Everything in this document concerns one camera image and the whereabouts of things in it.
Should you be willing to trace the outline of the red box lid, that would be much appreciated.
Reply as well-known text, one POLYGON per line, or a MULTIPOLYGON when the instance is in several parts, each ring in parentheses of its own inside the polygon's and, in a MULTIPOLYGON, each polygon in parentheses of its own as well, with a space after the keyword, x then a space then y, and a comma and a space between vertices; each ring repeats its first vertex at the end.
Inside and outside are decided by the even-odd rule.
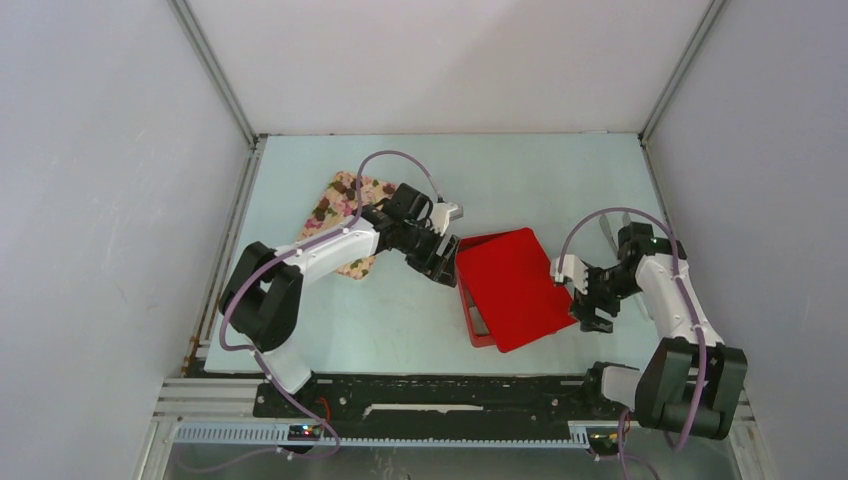
POLYGON ((471 291, 495 345, 509 353, 571 327, 572 296, 550 277, 551 260, 535 232, 523 227, 457 253, 471 291))

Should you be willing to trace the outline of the red chocolate box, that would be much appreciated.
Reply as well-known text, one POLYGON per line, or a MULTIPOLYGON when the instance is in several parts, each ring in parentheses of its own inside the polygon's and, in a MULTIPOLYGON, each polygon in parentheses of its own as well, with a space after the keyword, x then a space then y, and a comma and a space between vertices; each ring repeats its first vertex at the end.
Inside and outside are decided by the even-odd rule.
MULTIPOLYGON (((503 231, 463 238, 459 243, 458 254, 506 234, 507 232, 503 231)), ((482 314, 473 299, 471 291, 465 285, 461 268, 459 266, 456 266, 456 279, 471 345, 475 348, 494 346, 495 340, 483 320, 482 314)))

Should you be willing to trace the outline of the floral tray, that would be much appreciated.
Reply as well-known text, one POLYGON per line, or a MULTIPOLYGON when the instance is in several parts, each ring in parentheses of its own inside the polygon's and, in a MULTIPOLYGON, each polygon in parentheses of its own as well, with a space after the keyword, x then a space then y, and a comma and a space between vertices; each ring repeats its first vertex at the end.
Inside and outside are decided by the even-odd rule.
MULTIPOLYGON (((355 214, 360 204, 359 196, 355 191, 356 179, 356 173, 353 171, 338 171, 332 177, 306 218, 296 237, 297 241, 321 234, 325 230, 344 223, 355 214)), ((388 199, 397 187, 397 183, 363 176, 361 188, 363 202, 377 204, 388 199)), ((370 274, 375 262, 375 256, 364 257, 343 265, 336 270, 336 273, 353 280, 363 280, 370 274)))

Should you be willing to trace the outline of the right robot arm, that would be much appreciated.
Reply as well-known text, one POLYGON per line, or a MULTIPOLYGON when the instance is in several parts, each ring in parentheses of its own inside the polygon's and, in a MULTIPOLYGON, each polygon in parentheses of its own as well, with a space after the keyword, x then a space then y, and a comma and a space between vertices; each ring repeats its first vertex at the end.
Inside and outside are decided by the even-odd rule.
POLYGON ((682 245, 633 222, 618 232, 617 264, 566 254, 552 277, 573 286, 571 314, 585 332, 610 333, 623 300, 639 296, 659 342, 646 367, 598 362, 581 392, 585 411, 606 418, 620 405, 645 427, 722 440, 730 432, 748 362, 726 344, 699 304, 682 245))

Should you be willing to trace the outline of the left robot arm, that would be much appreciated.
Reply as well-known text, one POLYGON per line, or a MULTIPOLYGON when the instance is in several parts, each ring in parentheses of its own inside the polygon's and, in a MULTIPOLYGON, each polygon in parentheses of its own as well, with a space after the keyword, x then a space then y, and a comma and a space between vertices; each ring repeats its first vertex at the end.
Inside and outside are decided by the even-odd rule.
POLYGON ((367 203, 341 224, 293 245, 248 245, 218 301, 221 347, 233 348, 226 341, 229 328, 246 337, 244 349, 279 389, 278 404, 292 416, 308 414, 316 403, 316 390, 307 383, 312 370, 293 340, 303 289, 384 251, 403 254, 413 270, 455 287, 460 240, 448 227, 462 215, 460 205, 433 201, 403 183, 389 198, 367 203))

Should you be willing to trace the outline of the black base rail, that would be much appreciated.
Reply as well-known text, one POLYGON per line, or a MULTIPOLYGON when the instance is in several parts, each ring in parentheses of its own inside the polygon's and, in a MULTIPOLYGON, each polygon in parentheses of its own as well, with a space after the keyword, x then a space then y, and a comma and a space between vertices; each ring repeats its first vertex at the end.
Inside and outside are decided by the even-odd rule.
POLYGON ((344 440, 575 441, 572 426, 615 423, 624 408, 578 375, 317 373, 294 398, 344 440))

